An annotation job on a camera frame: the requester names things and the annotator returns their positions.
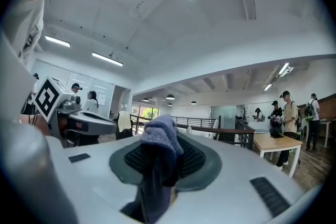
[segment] woman with black hair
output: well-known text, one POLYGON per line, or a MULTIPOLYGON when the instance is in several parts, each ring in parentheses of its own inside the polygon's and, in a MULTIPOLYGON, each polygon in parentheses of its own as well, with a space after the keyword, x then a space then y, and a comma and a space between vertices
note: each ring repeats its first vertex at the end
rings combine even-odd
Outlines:
POLYGON ((95 91, 88 92, 88 100, 85 103, 84 110, 88 110, 93 113, 98 113, 98 101, 97 101, 97 94, 95 91))
POLYGON ((256 122, 262 121, 263 117, 260 108, 257 108, 255 112, 257 113, 257 115, 253 117, 256 120, 256 122))

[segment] wooden floor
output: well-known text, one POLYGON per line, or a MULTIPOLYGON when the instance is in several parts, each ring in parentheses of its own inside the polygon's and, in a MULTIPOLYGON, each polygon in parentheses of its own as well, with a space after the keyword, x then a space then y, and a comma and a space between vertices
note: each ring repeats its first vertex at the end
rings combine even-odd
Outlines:
MULTIPOLYGON (((300 151, 300 165, 298 164, 293 179, 301 186, 305 191, 310 190, 311 188, 323 184, 328 173, 334 163, 335 158, 335 148, 331 146, 331 141, 328 144, 329 148, 324 148, 324 139, 319 138, 317 143, 317 151, 306 152, 306 139, 301 146, 300 151)), ((276 164, 279 157, 279 152, 274 153, 272 163, 276 164)), ((286 174, 289 174, 295 151, 290 152, 289 154, 289 164, 284 165, 282 171, 286 174)), ((269 153, 265 154, 265 159, 269 158, 269 153)))

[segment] gray towel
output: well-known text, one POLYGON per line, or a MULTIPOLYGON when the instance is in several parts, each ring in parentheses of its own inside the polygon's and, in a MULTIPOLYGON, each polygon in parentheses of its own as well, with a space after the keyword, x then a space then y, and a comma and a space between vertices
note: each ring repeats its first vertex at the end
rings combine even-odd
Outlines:
POLYGON ((176 135, 176 123, 170 115, 163 115, 146 123, 141 136, 141 143, 162 148, 161 156, 143 184, 143 200, 149 223, 155 223, 169 207, 171 188, 163 187, 162 181, 171 175, 177 159, 183 155, 176 135))

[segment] window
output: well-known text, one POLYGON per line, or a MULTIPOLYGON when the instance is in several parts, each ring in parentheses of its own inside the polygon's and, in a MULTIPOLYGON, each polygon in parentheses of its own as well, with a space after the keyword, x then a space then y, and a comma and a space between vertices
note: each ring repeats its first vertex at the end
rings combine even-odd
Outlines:
POLYGON ((132 115, 140 116, 147 119, 154 119, 159 116, 159 109, 149 108, 147 106, 133 105, 132 115))

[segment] beige shirt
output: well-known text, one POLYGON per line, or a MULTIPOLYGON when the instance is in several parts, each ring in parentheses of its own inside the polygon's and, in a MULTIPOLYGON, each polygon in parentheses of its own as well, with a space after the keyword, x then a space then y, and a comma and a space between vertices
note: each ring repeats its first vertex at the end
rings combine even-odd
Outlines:
POLYGON ((285 104, 284 107, 284 115, 285 115, 285 119, 286 119, 286 125, 285 125, 285 132, 292 132, 292 133, 296 133, 297 131, 297 126, 295 124, 296 118, 298 117, 298 107, 296 106, 296 104, 293 102, 292 105, 289 104, 285 104), (295 118, 294 120, 292 120, 291 122, 287 122, 287 120, 290 120, 291 118, 295 118))

